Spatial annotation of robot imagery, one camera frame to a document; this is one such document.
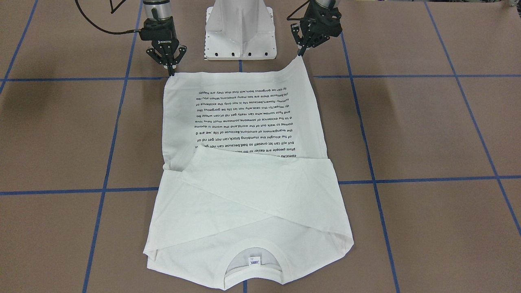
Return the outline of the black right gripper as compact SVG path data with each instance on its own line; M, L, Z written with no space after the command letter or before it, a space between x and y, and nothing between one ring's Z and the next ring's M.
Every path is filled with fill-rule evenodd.
M151 47L146 50L146 53L164 68L168 66L169 76L174 76L177 65L187 52L186 46L179 45L174 18L172 16L164 19L148 18L144 21L139 36L143 41L151 41ZM158 49L159 45L169 45L171 51L169 55L165 53L164 48Z

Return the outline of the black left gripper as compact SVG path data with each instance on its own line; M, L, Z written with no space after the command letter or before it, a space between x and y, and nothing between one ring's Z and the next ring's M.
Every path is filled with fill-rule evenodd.
M331 37L338 37L342 32L341 13L337 6L340 1L306 1L291 13L293 16L302 8L306 11L301 18L292 18L298 24L291 25L291 33L295 39L298 56L303 56L308 48L324 43Z

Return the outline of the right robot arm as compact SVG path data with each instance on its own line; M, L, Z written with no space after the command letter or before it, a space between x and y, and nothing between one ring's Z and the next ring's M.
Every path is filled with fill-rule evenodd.
M169 0L144 0L147 15L139 36L143 41L151 41L147 54L156 63L168 69L169 76L175 75L175 69L181 62L187 47L177 39L171 2Z

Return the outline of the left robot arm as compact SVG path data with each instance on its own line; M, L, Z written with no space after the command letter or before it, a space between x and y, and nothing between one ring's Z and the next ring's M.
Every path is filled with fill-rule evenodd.
M290 15L292 35L298 45L298 56L303 56L309 48L338 37L342 32L341 13L337 6L340 0L308 0Z

